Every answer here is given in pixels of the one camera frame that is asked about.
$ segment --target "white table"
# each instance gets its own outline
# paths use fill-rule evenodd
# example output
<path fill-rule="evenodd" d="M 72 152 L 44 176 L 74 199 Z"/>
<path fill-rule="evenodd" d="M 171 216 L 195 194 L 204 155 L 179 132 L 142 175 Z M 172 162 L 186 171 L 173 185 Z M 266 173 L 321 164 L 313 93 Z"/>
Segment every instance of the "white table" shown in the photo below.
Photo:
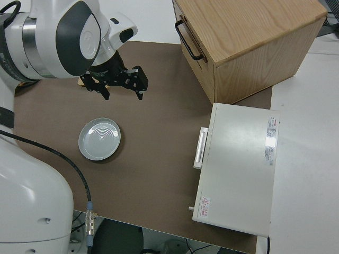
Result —
<path fill-rule="evenodd" d="M 271 253 L 339 252 L 339 40 L 316 38 L 296 75 L 273 87 L 281 112 Z M 259 239 L 257 253 L 266 253 Z"/>

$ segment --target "box handle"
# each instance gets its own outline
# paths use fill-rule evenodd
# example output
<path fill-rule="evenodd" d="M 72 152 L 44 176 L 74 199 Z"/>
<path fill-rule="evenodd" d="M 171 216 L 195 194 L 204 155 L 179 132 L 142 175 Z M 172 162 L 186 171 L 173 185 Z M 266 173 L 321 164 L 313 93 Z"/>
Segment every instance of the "box handle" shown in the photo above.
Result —
<path fill-rule="evenodd" d="M 187 42 L 185 41 L 185 38 L 184 36 L 182 35 L 182 33 L 179 31 L 179 28 L 178 26 L 183 24 L 184 21 L 183 20 L 178 20 L 176 23 L 175 23 L 175 29 L 177 31 L 177 33 L 179 34 L 179 37 L 180 39 L 182 40 L 183 44 L 185 45 L 185 47 L 187 48 L 187 51 L 189 52 L 190 56 L 193 58 L 193 60 L 200 60 L 200 59 L 203 59 L 203 55 L 199 55 L 199 56 L 195 56 L 194 53 L 192 52 L 190 46 L 187 44 Z"/>

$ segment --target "warning label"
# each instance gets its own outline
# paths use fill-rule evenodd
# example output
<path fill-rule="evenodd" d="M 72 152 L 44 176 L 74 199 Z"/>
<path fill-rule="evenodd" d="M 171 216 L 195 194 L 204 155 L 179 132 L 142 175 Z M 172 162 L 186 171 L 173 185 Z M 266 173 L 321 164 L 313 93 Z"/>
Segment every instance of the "warning label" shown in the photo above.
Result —
<path fill-rule="evenodd" d="M 209 208 L 210 208 L 210 204 L 211 204 L 211 198 L 202 197 L 200 212 L 199 212 L 200 217 L 205 217 L 205 218 L 208 217 L 208 211 L 209 211 Z"/>

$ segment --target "drawer handle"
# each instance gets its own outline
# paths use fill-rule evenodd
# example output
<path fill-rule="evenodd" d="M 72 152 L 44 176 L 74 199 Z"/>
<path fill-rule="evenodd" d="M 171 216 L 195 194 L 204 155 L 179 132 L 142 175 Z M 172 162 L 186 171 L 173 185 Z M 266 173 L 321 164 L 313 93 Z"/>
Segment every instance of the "drawer handle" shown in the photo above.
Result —
<path fill-rule="evenodd" d="M 196 169 L 202 168 L 203 154 L 205 152 L 207 134 L 208 134 L 208 128 L 201 127 L 193 168 L 196 168 Z"/>
<path fill-rule="evenodd" d="M 182 42 L 184 43 L 185 47 L 187 48 L 187 51 L 189 52 L 190 56 L 193 58 L 193 60 L 200 60 L 203 59 L 203 55 L 199 55 L 199 56 L 195 56 L 194 53 L 192 52 L 190 46 L 187 44 L 187 42 L 185 41 L 184 36 L 182 35 L 182 33 L 179 31 L 178 26 L 183 24 L 184 21 L 183 20 L 179 20 L 175 23 L 175 29 L 177 31 L 177 33 L 179 34 L 180 39 L 182 40 Z"/>

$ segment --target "white plate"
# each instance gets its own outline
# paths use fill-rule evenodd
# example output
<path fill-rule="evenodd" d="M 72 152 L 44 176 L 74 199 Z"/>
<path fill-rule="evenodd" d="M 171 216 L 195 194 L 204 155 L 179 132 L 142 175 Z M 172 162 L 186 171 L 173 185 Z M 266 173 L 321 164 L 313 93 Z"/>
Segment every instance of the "white plate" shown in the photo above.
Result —
<path fill-rule="evenodd" d="M 113 120 L 98 118 L 81 130 L 78 144 L 80 152 L 87 159 L 103 160 L 116 151 L 120 139 L 120 129 Z"/>

